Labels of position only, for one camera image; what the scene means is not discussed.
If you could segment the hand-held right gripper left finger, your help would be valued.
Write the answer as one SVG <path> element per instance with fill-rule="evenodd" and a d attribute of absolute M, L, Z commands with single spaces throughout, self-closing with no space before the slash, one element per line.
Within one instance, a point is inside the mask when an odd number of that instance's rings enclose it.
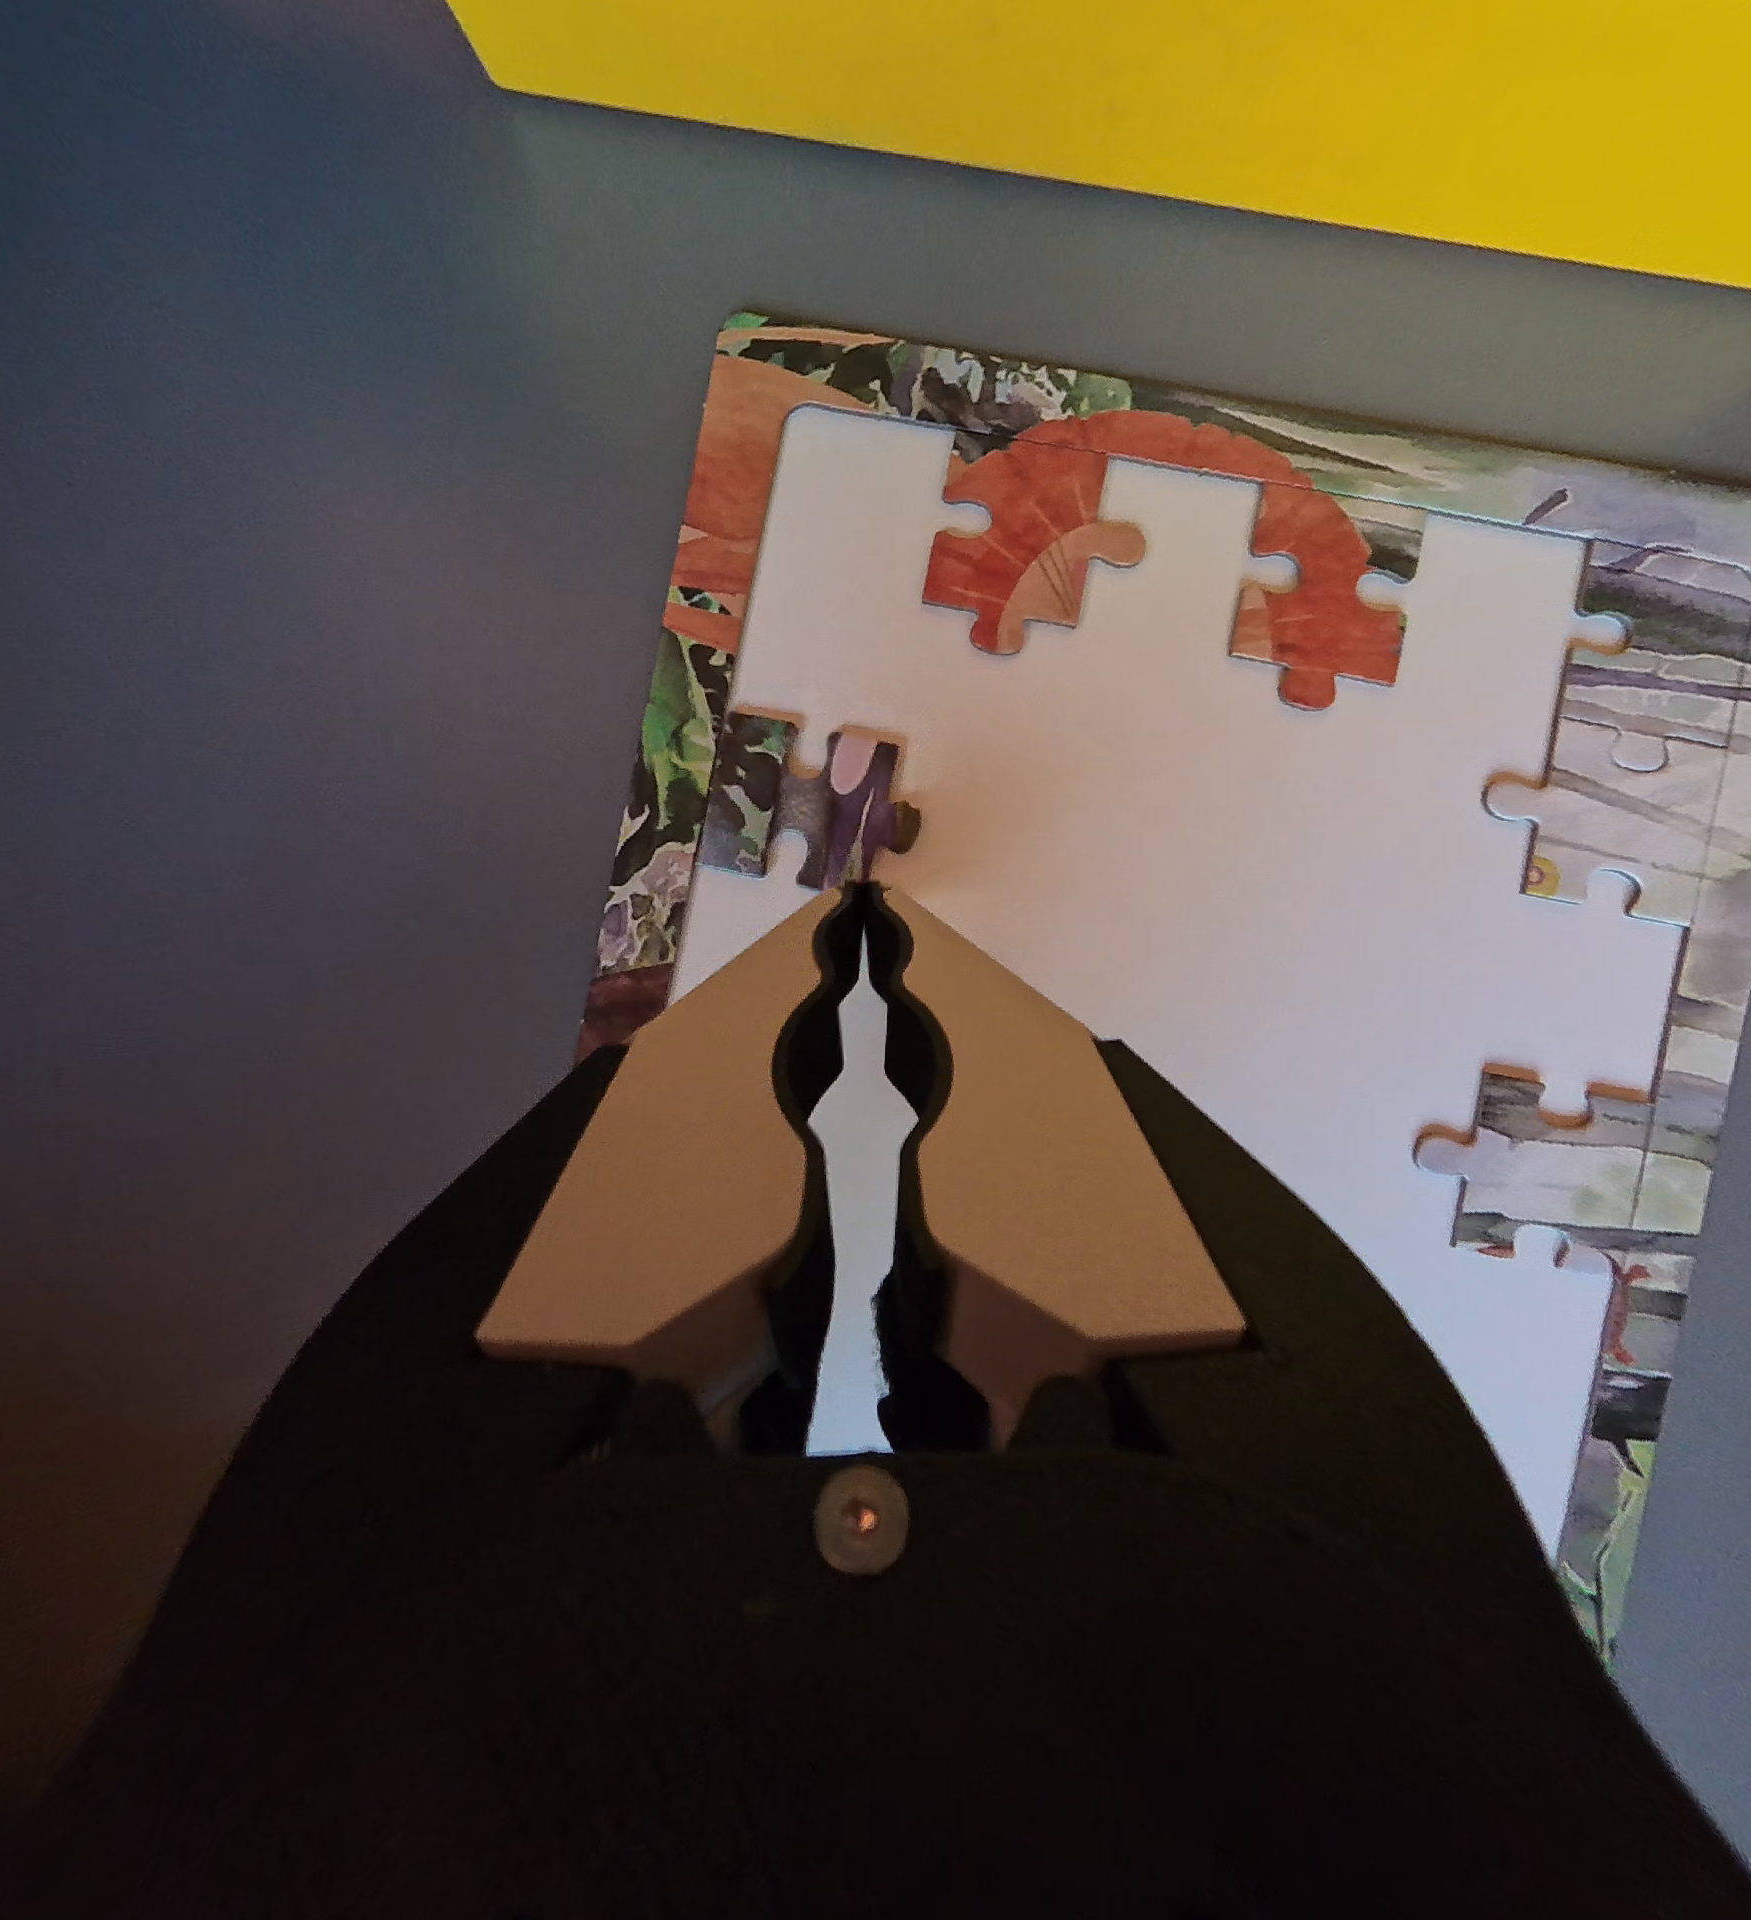
<path fill-rule="evenodd" d="M 684 1388 L 722 1440 L 802 1443 L 833 1307 L 811 1115 L 860 974 L 851 886 L 809 901 L 623 1048 L 493 1302 L 496 1357 Z"/>

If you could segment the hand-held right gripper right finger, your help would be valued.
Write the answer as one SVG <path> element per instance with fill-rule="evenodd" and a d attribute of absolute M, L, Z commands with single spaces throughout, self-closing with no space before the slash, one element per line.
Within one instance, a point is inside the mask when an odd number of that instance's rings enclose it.
<path fill-rule="evenodd" d="M 1046 1380 L 1239 1346 L 1244 1312 L 1096 1034 L 897 889 L 871 891 L 871 935 L 930 1048 L 910 1215 L 948 1284 L 930 1346 L 991 1421 Z"/>

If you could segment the puzzle frame board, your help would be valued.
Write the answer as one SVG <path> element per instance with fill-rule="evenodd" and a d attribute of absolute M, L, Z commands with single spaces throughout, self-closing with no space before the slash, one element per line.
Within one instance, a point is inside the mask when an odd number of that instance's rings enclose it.
<path fill-rule="evenodd" d="M 933 537 L 979 534 L 949 464 L 1027 432 L 1107 458 L 1073 627 L 991 656 L 923 599 Z M 1360 593 L 1397 610 L 1389 686 L 1287 706 L 1228 654 L 1261 483 L 1342 501 Z M 1391 1286 L 1503 1453 L 1567 1605 L 1610 1663 L 1684 1289 L 1624 1278 L 1526 1222 L 1453 1239 L 1461 1178 L 1416 1139 L 1468 1135 L 1483 1073 L 1595 1091 L 1729 1087 L 1751 1000 L 1751 635 L 1700 899 L 1631 914 L 1522 889 L 1528 822 L 1486 782 L 1545 771 L 1589 540 L 1676 540 L 1751 573 L 1751 488 L 1296 411 L 1052 361 L 738 310 L 717 329 L 578 1055 L 618 1043 L 807 895 L 802 837 L 767 874 L 698 860 L 722 722 L 902 744 L 921 816 L 883 874 L 1078 1021 L 1118 1034 L 1296 1190 Z"/>

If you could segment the purple pink puzzle piece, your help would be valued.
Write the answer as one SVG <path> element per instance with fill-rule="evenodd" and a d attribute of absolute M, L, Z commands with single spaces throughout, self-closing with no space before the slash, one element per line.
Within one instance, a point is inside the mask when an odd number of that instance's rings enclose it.
<path fill-rule="evenodd" d="M 790 718 L 749 709 L 726 716 L 698 860 L 762 876 L 775 837 L 794 832 L 807 846 L 798 886 L 831 889 L 869 879 L 883 851 L 910 851 L 921 816 L 891 790 L 902 744 L 841 728 L 828 733 L 825 767 L 807 773 L 792 758 L 797 733 Z"/>

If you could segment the red fan puzzle piece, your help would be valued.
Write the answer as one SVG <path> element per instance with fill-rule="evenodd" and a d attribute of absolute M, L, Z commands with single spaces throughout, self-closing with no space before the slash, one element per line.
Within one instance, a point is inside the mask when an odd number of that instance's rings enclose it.
<path fill-rule="evenodd" d="M 1027 432 L 972 464 L 954 459 L 944 500 L 980 504 L 979 534 L 933 537 L 923 599 L 972 614 L 969 644 L 1019 654 L 1028 620 L 1073 627 L 1090 562 L 1135 564 L 1148 540 L 1102 518 L 1107 458 L 1068 438 Z"/>

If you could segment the yellow plastic bin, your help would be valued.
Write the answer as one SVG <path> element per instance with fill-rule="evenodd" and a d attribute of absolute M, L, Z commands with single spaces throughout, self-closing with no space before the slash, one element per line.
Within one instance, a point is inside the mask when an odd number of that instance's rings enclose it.
<path fill-rule="evenodd" d="M 1751 1 L 454 1 L 518 92 L 1751 291 Z"/>

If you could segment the grey desk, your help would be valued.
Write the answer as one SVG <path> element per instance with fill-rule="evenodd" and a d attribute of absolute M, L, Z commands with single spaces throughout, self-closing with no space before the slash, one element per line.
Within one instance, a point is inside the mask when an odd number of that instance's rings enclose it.
<path fill-rule="evenodd" d="M 0 3 L 0 1834 L 369 1258 L 562 1073 L 717 322 L 1751 478 L 1751 294 Z"/>

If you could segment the grey brown puzzle piece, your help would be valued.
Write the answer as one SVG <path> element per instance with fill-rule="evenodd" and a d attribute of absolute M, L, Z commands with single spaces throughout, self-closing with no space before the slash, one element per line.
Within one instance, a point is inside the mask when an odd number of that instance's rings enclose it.
<path fill-rule="evenodd" d="M 1522 1223 L 1559 1227 L 1620 1276 L 1684 1289 L 1706 1208 L 1726 1087 L 1665 1073 L 1654 1099 L 1592 1095 L 1592 1116 L 1555 1125 L 1531 1074 L 1486 1069 L 1468 1135 L 1416 1139 L 1430 1173 L 1461 1178 L 1453 1239 L 1510 1255 Z"/>

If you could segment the grey striped puzzle piece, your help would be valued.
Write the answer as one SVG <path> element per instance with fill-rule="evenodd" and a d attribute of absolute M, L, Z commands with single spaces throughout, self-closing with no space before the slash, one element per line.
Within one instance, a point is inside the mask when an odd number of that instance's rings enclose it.
<path fill-rule="evenodd" d="M 1676 540 L 1589 540 L 1588 637 L 1566 657 L 1559 719 L 1601 765 L 1660 773 L 1679 742 L 1725 748 L 1745 677 L 1751 573 Z"/>

